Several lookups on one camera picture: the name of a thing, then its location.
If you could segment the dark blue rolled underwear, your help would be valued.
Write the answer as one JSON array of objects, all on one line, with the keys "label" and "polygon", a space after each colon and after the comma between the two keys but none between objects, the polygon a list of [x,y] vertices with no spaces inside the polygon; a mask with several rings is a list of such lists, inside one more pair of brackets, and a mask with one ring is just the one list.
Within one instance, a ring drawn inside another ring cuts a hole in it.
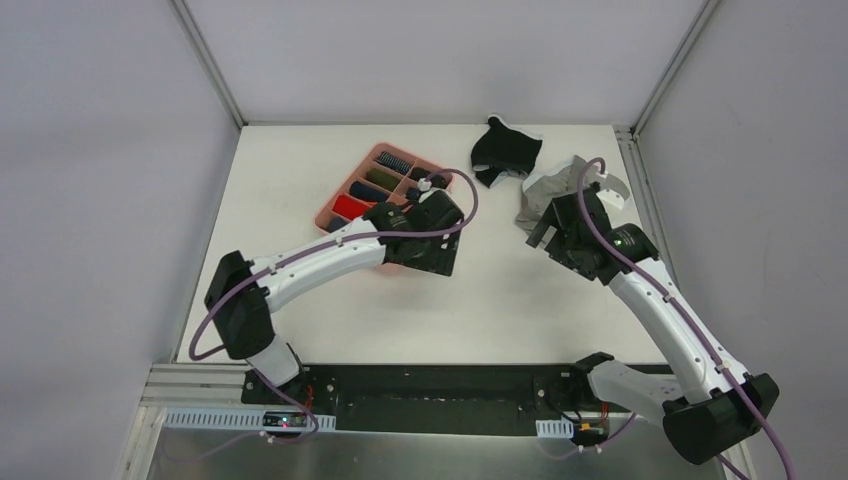
[{"label": "dark blue rolled underwear", "polygon": [[332,217],[325,227],[325,231],[328,233],[335,232],[343,227],[345,227],[349,221],[343,217],[334,216]]}]

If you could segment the aluminium frame rail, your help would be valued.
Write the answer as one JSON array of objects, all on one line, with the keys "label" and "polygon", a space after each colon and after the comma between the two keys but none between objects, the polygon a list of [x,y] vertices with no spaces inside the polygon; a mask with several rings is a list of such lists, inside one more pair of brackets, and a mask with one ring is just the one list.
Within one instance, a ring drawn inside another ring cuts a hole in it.
[{"label": "aluminium frame rail", "polygon": [[141,405],[239,405],[246,372],[244,365],[154,364],[142,392]]}]

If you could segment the striped rolled underwear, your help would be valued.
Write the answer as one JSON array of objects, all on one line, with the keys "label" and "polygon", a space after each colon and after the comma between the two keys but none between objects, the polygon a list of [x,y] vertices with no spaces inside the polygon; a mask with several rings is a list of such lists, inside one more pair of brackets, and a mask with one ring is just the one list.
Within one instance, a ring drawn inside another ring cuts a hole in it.
[{"label": "striped rolled underwear", "polygon": [[401,175],[407,175],[412,169],[412,165],[407,161],[389,153],[388,151],[381,152],[375,162]]}]

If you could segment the pink divided organizer tray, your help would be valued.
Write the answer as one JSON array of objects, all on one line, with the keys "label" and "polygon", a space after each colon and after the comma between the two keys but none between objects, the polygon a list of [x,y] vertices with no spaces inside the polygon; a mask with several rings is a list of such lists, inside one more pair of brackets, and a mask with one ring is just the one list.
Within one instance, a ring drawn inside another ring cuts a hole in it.
[{"label": "pink divided organizer tray", "polygon": [[465,214],[453,174],[389,143],[376,144],[315,217],[331,236],[304,262],[329,278],[384,264],[449,277]]}]

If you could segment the olive rolled underwear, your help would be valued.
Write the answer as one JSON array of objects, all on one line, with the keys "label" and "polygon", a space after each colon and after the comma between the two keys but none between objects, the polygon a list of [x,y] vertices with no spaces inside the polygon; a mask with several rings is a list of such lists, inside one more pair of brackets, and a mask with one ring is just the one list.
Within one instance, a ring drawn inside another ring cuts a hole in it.
[{"label": "olive rolled underwear", "polygon": [[401,177],[376,168],[368,170],[365,173],[365,179],[389,192],[395,191],[402,181]]}]

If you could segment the black rolled underwear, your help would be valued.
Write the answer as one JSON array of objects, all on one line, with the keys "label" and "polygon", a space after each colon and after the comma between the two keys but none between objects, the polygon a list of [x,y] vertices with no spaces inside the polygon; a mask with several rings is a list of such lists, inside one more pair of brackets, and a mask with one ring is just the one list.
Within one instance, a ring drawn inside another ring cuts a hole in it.
[{"label": "black rolled underwear", "polygon": [[408,177],[415,182],[426,180],[432,188],[446,189],[449,185],[448,180],[444,176],[432,173],[422,167],[412,168]]}]

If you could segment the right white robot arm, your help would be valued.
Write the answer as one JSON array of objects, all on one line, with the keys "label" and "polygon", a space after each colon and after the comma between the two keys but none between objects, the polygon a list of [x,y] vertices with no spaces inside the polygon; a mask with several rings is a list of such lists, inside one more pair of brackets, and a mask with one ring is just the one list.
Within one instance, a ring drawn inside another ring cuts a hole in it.
[{"label": "right white robot arm", "polygon": [[674,285],[658,249],[634,224],[612,227],[595,191],[550,201],[528,236],[558,264],[609,288],[635,315],[671,368],[671,381],[597,352],[576,362],[569,400],[583,410],[613,403],[659,425],[694,465],[758,433],[780,390],[754,375],[709,332]]}]

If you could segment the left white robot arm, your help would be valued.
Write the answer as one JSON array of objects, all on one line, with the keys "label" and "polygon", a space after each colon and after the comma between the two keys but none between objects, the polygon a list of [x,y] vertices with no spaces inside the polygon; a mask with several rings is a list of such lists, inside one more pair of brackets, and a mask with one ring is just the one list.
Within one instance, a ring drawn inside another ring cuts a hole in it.
[{"label": "left white robot arm", "polygon": [[246,361],[281,404],[305,390],[293,348],[272,325],[272,316],[300,295],[340,276],[383,264],[449,276],[466,219],[443,190],[409,205],[379,202],[341,228],[289,252],[245,258],[223,256],[204,297],[206,321],[214,324],[229,358]]}]

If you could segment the grey underwear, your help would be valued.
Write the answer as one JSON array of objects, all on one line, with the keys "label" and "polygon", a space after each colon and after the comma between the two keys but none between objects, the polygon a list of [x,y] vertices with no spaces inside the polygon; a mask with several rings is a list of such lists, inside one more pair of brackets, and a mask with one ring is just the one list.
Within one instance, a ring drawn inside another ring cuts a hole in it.
[{"label": "grey underwear", "polygon": [[[578,176],[586,164],[585,159],[575,155],[572,160],[530,174],[522,183],[520,209],[515,224],[524,232],[531,233],[553,199],[577,191]],[[598,166],[592,166],[584,180],[586,184],[597,182],[600,185],[599,197],[607,206],[623,210],[631,198],[624,180],[609,173],[601,173]]]}]

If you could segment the small navy rolled underwear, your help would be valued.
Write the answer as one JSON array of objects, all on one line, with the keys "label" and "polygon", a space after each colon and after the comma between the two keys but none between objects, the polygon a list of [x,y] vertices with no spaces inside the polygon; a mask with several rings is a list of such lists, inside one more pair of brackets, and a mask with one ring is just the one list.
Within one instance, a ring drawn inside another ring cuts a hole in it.
[{"label": "small navy rolled underwear", "polygon": [[422,192],[421,192],[418,188],[410,187],[410,188],[409,188],[409,189],[405,192],[404,197],[405,197],[405,198],[406,198],[406,200],[407,200],[407,201],[409,201],[409,202],[418,202],[418,201],[419,201],[419,199],[420,199],[420,197],[421,197],[421,195],[422,195]]}]

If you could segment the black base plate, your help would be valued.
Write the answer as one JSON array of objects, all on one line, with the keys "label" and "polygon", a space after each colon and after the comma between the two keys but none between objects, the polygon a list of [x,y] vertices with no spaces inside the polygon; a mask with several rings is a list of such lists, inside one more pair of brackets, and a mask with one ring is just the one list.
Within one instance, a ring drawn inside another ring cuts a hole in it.
[{"label": "black base plate", "polygon": [[341,431],[531,436],[539,420],[593,421],[626,408],[590,397],[570,364],[311,364],[284,387]]}]

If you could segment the red rolled underwear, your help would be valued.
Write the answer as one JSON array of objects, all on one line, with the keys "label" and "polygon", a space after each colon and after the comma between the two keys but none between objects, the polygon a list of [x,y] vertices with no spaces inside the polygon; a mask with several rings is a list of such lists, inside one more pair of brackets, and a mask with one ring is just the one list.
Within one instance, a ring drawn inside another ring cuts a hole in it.
[{"label": "red rolled underwear", "polygon": [[331,211],[337,216],[353,220],[362,216],[370,208],[371,205],[367,202],[360,201],[347,194],[341,194],[336,197]]}]

